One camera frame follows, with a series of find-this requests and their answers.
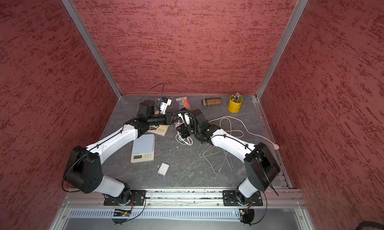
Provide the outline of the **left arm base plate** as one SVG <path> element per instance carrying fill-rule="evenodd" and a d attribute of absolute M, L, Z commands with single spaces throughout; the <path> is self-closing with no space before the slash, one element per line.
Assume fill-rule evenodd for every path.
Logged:
<path fill-rule="evenodd" d="M 146 199 L 145 190 L 127 190 L 123 191 L 118 197 L 104 195 L 104 206 L 143 206 Z"/>

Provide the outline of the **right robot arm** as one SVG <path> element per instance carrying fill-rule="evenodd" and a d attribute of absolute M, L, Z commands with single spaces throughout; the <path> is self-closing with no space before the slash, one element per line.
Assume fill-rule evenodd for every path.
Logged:
<path fill-rule="evenodd" d="M 184 109 L 173 116 L 176 121 L 183 122 L 178 129 L 183 137 L 193 135 L 199 142 L 223 149 L 244 163 L 247 177 L 235 190 L 240 205 L 249 205 L 256 192 L 265 192 L 272 187 L 281 168 L 266 144 L 247 143 L 230 135 L 219 126 L 210 124 L 200 110 Z"/>

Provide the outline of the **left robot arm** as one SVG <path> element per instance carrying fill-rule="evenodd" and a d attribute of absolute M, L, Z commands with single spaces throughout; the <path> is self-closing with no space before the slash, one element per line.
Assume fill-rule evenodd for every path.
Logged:
<path fill-rule="evenodd" d="M 72 149 L 63 175 L 67 182 L 85 194 L 100 193 L 105 197 L 106 206 L 133 205 L 130 186 L 122 181 L 103 174 L 102 164 L 115 152 L 132 142 L 139 152 L 149 152 L 154 148 L 155 136 L 148 134 L 150 127 L 169 126 L 174 123 L 172 114 L 166 112 L 172 101 L 163 97 L 159 100 L 159 113 L 151 100 L 140 103 L 139 112 L 108 137 L 85 148 Z"/>

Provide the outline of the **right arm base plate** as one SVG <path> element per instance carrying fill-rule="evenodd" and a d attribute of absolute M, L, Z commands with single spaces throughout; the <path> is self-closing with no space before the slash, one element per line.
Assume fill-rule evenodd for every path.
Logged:
<path fill-rule="evenodd" d="M 223 194 L 223 202 L 224 206 L 236 206 L 236 207 L 245 207 L 245 206 L 263 206 L 263 200 L 261 197 L 261 192 L 255 192 L 251 197 L 244 197 L 237 190 L 224 190 Z"/>

